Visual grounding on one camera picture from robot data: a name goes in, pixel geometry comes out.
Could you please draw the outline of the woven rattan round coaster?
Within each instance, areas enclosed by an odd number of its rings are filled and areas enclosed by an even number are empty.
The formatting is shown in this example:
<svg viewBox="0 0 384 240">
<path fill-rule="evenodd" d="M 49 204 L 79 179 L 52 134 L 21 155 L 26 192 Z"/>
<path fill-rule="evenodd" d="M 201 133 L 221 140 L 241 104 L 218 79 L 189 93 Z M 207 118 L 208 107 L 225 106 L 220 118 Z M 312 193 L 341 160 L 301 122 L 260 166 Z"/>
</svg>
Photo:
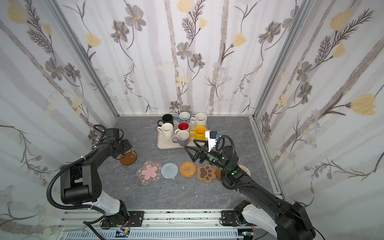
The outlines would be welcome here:
<svg viewBox="0 0 384 240">
<path fill-rule="evenodd" d="M 179 168 L 180 174 L 185 178 L 191 178 L 195 175 L 197 167 L 193 162 L 184 162 Z"/>
</svg>

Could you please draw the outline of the brown round wooden coaster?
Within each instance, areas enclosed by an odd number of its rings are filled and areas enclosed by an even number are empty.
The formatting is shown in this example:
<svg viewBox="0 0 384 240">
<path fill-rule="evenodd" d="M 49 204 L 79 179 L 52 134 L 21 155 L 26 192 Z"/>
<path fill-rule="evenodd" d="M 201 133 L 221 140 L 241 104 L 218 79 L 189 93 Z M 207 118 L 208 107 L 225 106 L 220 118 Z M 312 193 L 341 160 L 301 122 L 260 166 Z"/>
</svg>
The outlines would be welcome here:
<svg viewBox="0 0 384 240">
<path fill-rule="evenodd" d="M 222 172 L 222 169 L 221 168 L 217 168 L 216 169 L 216 177 L 219 181 L 221 181 L 221 172 Z"/>
</svg>

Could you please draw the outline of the brown paw shaped coaster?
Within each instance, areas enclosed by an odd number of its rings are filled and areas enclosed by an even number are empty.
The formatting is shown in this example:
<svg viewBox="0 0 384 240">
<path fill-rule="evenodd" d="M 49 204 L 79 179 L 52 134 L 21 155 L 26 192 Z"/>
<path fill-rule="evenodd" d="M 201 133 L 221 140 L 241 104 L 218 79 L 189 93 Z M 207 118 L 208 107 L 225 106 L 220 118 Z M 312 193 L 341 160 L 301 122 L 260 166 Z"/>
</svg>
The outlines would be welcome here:
<svg viewBox="0 0 384 240">
<path fill-rule="evenodd" d="M 203 167 L 197 168 L 197 179 L 199 181 L 211 183 L 216 178 L 216 169 L 214 169 L 211 165 L 204 165 Z"/>
</svg>

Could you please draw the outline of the white colourful stitched coaster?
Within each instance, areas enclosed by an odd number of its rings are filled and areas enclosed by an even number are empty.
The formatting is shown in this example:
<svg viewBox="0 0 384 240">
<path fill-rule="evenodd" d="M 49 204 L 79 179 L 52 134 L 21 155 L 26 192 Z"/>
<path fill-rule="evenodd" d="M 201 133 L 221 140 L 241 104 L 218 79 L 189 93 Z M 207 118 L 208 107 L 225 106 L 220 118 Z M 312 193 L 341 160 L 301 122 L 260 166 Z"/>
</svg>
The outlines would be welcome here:
<svg viewBox="0 0 384 240">
<path fill-rule="evenodd" d="M 248 175 L 251 176 L 251 171 L 244 165 L 239 165 L 239 167 Z"/>
</svg>

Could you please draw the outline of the purple mug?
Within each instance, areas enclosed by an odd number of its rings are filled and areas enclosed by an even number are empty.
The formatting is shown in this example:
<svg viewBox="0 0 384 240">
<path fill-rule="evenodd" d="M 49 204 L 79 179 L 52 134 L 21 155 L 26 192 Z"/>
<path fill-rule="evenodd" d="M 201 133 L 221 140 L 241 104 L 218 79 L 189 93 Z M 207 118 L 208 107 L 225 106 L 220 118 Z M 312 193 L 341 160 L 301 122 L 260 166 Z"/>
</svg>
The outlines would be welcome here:
<svg viewBox="0 0 384 240">
<path fill-rule="evenodd" d="M 172 139 L 173 143 L 177 143 L 182 147 L 185 147 L 190 142 L 190 133 L 186 130 L 176 130 L 175 137 Z"/>
</svg>

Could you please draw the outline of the dark brown round coaster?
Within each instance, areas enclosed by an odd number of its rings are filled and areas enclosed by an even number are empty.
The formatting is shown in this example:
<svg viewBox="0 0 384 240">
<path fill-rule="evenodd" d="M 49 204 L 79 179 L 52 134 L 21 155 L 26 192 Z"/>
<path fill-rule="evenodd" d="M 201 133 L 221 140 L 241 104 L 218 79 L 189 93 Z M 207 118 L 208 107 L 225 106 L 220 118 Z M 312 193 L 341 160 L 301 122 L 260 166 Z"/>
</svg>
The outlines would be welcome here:
<svg viewBox="0 0 384 240">
<path fill-rule="evenodd" d="M 137 153 L 135 151 L 127 151 L 120 156 L 120 163 L 124 166 L 130 166 L 137 160 Z"/>
</svg>

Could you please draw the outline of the grey blue round coaster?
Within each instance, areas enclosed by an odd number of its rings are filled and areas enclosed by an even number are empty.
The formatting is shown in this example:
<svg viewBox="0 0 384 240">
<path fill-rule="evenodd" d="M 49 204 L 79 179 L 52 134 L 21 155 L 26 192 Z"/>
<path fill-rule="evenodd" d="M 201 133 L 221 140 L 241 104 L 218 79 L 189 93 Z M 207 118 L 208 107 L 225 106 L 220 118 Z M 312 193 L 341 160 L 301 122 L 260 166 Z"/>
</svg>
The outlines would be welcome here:
<svg viewBox="0 0 384 240">
<path fill-rule="evenodd" d="M 179 172 L 179 168 L 174 163 L 167 163 L 162 166 L 161 174 L 165 179 L 174 179 Z"/>
</svg>

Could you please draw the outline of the plain white mug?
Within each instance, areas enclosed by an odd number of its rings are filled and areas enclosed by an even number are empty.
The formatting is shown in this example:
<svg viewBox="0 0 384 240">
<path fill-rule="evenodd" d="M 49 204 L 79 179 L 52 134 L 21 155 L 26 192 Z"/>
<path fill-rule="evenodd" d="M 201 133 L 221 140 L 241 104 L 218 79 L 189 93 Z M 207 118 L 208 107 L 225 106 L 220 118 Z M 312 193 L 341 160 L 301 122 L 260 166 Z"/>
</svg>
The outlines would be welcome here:
<svg viewBox="0 0 384 240">
<path fill-rule="evenodd" d="M 164 123 L 161 127 L 157 127 L 157 130 L 166 139 L 171 139 L 174 135 L 174 126 L 171 123 Z"/>
</svg>

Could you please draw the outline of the pink flower coaster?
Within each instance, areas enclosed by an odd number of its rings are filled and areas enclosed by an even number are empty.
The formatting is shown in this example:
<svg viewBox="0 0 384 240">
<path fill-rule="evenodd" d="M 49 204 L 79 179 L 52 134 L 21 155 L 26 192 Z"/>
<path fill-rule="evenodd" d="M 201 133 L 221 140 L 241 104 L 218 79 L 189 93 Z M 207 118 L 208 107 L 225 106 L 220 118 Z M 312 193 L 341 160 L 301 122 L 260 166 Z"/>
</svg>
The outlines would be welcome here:
<svg viewBox="0 0 384 240">
<path fill-rule="evenodd" d="M 137 170 L 137 177 L 140 178 L 142 185 L 148 185 L 151 182 L 157 182 L 161 179 L 162 165 L 147 161 L 142 168 Z"/>
</svg>

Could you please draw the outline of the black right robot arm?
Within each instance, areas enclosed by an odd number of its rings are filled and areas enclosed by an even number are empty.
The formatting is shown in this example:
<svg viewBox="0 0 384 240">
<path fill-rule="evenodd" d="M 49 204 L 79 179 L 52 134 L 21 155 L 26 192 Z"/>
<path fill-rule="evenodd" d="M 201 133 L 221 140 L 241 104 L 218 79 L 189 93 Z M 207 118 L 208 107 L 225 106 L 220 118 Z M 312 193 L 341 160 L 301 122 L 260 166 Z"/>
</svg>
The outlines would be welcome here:
<svg viewBox="0 0 384 240">
<path fill-rule="evenodd" d="M 221 146 L 209 150 L 208 142 L 195 146 L 186 146 L 185 151 L 195 162 L 209 162 L 220 168 L 221 181 L 228 190 L 238 190 L 250 199 L 249 203 L 240 205 L 240 215 L 249 224 L 263 228 L 278 240 L 313 240 L 315 228 L 305 208 L 300 204 L 290 204 L 257 184 L 239 165 L 235 147 Z"/>
</svg>

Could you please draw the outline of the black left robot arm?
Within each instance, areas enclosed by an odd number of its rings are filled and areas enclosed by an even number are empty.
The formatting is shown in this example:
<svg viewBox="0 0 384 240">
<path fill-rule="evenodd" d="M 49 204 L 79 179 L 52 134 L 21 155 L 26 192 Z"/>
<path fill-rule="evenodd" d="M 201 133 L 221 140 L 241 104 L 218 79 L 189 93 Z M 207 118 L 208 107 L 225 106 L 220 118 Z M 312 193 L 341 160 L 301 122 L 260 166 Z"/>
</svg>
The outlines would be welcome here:
<svg viewBox="0 0 384 240">
<path fill-rule="evenodd" d="M 101 139 L 92 146 L 92 150 L 82 156 L 79 162 L 66 165 L 65 172 L 60 174 L 61 201 L 66 205 L 86 206 L 102 213 L 107 226 L 122 226 L 131 217 L 122 201 L 103 191 L 98 168 L 106 159 L 117 159 L 124 155 L 132 145 L 124 139 L 121 129 L 103 129 L 101 133 Z"/>
</svg>

